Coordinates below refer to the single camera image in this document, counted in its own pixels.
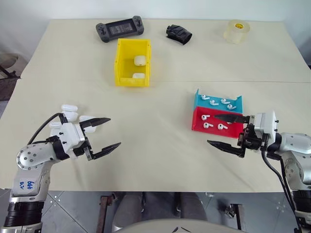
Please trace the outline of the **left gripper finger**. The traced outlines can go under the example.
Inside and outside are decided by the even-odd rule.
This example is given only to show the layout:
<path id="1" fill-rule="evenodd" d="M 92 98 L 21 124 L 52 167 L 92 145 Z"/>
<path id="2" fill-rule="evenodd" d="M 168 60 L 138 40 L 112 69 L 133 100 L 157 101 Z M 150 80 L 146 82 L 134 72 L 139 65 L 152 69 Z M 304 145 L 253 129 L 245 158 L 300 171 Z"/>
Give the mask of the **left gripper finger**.
<path id="1" fill-rule="evenodd" d="M 107 146 L 107 147 L 105 147 L 105 148 L 103 148 L 100 152 L 98 152 L 98 153 L 92 153 L 92 155 L 91 155 L 91 158 L 93 159 L 93 160 L 96 160 L 96 159 L 99 159 L 99 158 L 101 158 L 101 157 L 103 157 L 103 156 L 106 156 L 106 155 L 108 155 L 108 154 L 110 154 L 113 150 L 115 150 L 118 146 L 120 146 L 121 145 L 121 142 L 119 142 L 119 143 L 116 143 L 116 144 L 113 144 L 113 145 L 110 145 L 110 146 Z"/>
<path id="2" fill-rule="evenodd" d="M 80 124 L 81 129 L 85 129 L 87 127 L 96 127 L 110 120 L 111 120 L 110 118 L 106 118 L 106 117 L 96 117 L 96 118 L 91 118 L 91 119 L 82 121 L 79 124 Z"/>

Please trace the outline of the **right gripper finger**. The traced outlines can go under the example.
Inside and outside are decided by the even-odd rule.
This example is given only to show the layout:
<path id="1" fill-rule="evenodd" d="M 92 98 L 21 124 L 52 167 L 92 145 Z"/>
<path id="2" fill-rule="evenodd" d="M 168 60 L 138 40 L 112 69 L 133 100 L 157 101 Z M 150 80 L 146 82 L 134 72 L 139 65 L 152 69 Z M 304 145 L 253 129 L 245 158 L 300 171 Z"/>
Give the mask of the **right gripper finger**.
<path id="1" fill-rule="evenodd" d="M 236 148 L 231 146 L 228 143 L 220 142 L 220 141 L 211 141 L 207 140 L 207 142 L 213 147 L 230 154 L 234 154 L 240 158 L 244 158 L 244 148 Z"/>
<path id="2" fill-rule="evenodd" d="M 250 116 L 236 114 L 219 114 L 214 116 L 216 119 L 230 123 L 249 123 Z"/>

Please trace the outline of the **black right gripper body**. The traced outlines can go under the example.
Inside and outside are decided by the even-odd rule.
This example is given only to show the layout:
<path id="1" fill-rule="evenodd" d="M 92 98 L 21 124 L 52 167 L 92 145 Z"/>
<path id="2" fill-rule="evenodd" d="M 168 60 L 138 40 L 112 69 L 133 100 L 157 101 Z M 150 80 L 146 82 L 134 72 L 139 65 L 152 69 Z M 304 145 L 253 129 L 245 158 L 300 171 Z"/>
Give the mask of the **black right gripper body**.
<path id="1" fill-rule="evenodd" d="M 246 149 L 266 151 L 267 136 L 257 136 L 255 133 L 255 125 L 251 123 L 251 120 L 255 119 L 254 116 L 242 116 L 242 123 L 246 124 L 243 132 L 239 134 L 237 145 L 240 146 L 240 152 L 238 157 L 243 158 L 245 156 Z"/>

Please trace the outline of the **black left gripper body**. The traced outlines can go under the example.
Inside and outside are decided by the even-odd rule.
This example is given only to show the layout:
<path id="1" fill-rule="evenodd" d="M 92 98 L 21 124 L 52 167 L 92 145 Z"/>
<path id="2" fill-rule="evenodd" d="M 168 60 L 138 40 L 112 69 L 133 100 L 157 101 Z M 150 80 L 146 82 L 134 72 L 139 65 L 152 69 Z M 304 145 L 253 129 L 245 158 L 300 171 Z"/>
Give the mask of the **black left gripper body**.
<path id="1" fill-rule="evenodd" d="M 77 157 L 84 154 L 89 161 L 94 160 L 92 147 L 85 133 L 85 129 L 90 126 L 92 126 L 91 121 L 82 121 L 78 124 L 75 124 L 79 136 L 79 142 L 76 146 L 73 147 L 73 153 Z"/>

